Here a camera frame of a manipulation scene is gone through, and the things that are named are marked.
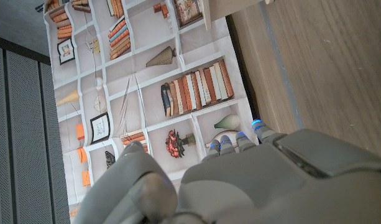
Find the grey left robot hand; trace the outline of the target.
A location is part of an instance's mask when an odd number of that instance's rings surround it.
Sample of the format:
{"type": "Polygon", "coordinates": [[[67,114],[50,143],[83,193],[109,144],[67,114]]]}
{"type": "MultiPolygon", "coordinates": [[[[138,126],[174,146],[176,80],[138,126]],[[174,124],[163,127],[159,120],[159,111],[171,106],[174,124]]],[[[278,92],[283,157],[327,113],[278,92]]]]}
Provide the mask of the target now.
{"type": "Polygon", "coordinates": [[[381,157],[310,129],[252,122],[211,143],[179,188],[134,141],[86,194],[75,223],[381,223],[381,157]]]}

